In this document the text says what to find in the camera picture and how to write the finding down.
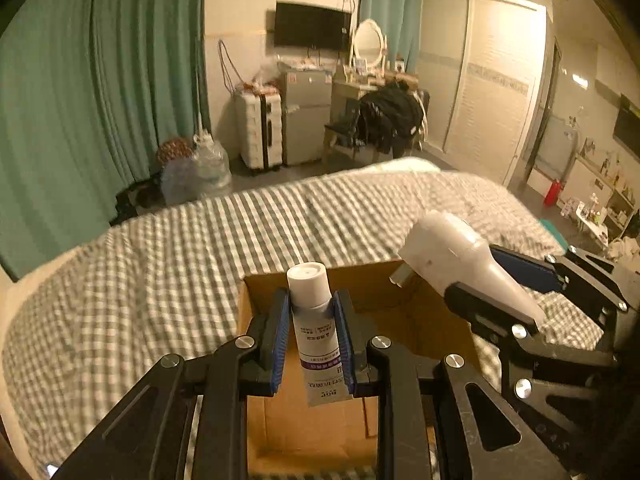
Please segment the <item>clear water jug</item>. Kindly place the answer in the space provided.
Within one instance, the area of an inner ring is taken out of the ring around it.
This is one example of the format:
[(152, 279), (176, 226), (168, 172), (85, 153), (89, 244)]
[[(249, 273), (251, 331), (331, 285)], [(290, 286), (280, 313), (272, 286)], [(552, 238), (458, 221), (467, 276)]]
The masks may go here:
[(232, 189), (229, 157), (221, 143), (206, 130), (195, 133), (189, 141), (193, 148), (190, 158), (162, 167), (160, 189), (168, 206), (225, 196)]

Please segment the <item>white cream tube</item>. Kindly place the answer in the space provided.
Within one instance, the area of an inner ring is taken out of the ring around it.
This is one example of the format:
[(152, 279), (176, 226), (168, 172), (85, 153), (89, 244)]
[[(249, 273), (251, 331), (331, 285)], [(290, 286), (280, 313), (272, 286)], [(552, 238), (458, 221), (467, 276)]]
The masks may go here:
[(348, 400), (326, 267), (299, 263), (286, 271), (286, 280), (308, 405)]

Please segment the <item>brown patterned bag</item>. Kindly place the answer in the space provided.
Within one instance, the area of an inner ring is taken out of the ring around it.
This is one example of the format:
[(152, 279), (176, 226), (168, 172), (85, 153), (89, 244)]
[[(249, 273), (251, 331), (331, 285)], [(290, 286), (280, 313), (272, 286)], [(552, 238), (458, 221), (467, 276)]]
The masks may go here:
[(156, 159), (160, 166), (166, 167), (173, 160), (190, 158), (192, 154), (191, 142), (182, 136), (176, 136), (160, 144), (156, 151)]

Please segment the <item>white sliding wardrobe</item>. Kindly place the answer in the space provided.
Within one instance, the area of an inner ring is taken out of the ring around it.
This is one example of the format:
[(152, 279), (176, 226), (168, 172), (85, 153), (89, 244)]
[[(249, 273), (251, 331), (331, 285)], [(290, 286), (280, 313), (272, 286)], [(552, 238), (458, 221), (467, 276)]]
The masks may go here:
[(416, 72), (430, 95), (426, 147), (509, 184), (549, 57), (548, 12), (526, 0), (422, 0)]

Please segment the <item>brown cardboard box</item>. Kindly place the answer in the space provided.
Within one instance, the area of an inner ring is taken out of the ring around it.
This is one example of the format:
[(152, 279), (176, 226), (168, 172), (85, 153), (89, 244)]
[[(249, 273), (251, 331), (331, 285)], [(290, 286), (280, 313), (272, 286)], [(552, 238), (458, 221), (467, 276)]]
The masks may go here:
[[(418, 276), (397, 286), (399, 261), (328, 271), (332, 290), (348, 292), (357, 315), (350, 331), (356, 373), (372, 378), (366, 348), (375, 335), (436, 361), (457, 353), (474, 370), (480, 358), (467, 322), (448, 310)], [(248, 473), (258, 479), (371, 478), (378, 452), (378, 402), (349, 399), (312, 408), (294, 338), (288, 341), (282, 382), (272, 398), (247, 401)]]

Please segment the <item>white hard suitcase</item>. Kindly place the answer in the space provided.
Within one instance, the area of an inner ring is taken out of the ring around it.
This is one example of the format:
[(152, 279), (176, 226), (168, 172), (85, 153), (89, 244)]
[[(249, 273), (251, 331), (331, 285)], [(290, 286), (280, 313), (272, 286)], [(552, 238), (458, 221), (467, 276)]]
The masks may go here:
[(240, 156), (252, 171), (283, 165), (282, 103), (279, 93), (238, 92), (234, 97)]

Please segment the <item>dressing table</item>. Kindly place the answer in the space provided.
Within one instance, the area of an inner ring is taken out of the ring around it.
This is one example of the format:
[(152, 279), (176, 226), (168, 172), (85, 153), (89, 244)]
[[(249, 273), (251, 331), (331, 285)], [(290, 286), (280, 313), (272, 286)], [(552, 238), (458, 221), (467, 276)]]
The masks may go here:
[(379, 84), (360, 84), (359, 82), (332, 80), (330, 116), (328, 124), (335, 124), (347, 114), (347, 109), (367, 93), (376, 91)]

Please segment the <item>black wall television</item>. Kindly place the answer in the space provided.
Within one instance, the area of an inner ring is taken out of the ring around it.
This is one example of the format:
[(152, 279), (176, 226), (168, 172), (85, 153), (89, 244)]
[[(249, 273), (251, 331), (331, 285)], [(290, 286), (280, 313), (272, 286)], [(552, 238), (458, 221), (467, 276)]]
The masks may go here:
[(348, 12), (278, 1), (274, 12), (273, 44), (345, 52), (348, 50), (350, 20)]

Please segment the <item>checkered bed quilt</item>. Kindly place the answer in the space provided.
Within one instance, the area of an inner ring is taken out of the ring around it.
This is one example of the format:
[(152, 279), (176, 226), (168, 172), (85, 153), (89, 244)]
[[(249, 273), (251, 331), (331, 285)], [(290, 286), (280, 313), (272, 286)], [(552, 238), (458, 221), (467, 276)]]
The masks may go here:
[(562, 246), (506, 188), (408, 158), (129, 220), (25, 275), (1, 307), (1, 416), (42, 479), (163, 354), (230, 339), (242, 278), (392, 260), (425, 211), (534, 258)]

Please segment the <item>red fire extinguisher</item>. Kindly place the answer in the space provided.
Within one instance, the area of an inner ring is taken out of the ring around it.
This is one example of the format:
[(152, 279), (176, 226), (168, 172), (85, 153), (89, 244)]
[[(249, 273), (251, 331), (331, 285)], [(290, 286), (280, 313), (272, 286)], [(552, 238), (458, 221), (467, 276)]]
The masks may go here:
[(553, 180), (548, 188), (546, 196), (544, 196), (544, 206), (552, 207), (558, 201), (559, 194), (563, 188), (562, 182), (559, 180)]

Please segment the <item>green curtain by wardrobe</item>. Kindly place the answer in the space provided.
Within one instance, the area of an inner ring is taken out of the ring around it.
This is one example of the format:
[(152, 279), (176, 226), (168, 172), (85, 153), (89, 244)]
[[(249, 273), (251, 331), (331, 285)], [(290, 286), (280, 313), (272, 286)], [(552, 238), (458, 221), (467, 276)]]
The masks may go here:
[(416, 69), (422, 0), (360, 0), (359, 21), (375, 21), (387, 37), (388, 57), (400, 55), (409, 72)]

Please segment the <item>black clothes pile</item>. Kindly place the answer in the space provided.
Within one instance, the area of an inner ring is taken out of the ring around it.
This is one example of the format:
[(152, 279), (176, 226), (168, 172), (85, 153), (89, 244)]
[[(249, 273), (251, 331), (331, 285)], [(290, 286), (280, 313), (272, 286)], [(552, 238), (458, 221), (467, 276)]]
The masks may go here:
[(356, 139), (378, 153), (401, 158), (424, 133), (425, 112), (416, 92), (403, 81), (392, 81), (358, 101)]

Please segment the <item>green window curtain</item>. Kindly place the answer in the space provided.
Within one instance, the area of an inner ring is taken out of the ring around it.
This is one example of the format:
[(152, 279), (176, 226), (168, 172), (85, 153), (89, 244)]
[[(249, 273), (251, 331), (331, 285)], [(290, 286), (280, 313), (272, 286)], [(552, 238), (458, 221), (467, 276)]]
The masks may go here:
[(110, 226), (160, 144), (208, 118), (204, 0), (26, 0), (1, 37), (1, 264)]

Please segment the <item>white vanity mirror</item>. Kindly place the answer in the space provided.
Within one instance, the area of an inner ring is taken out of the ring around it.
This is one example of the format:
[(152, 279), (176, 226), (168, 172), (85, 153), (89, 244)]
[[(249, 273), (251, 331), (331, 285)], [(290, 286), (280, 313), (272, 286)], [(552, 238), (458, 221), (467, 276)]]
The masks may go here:
[(387, 52), (387, 40), (380, 25), (372, 18), (362, 21), (352, 35), (350, 65), (359, 75), (382, 70)]

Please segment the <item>silver mini fridge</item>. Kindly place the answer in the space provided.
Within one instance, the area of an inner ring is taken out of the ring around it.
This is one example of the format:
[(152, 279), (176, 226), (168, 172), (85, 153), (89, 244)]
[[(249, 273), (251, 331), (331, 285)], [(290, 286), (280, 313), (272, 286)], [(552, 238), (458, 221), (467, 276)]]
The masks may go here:
[(324, 70), (282, 72), (283, 151), (286, 166), (319, 160), (330, 121), (332, 76)]

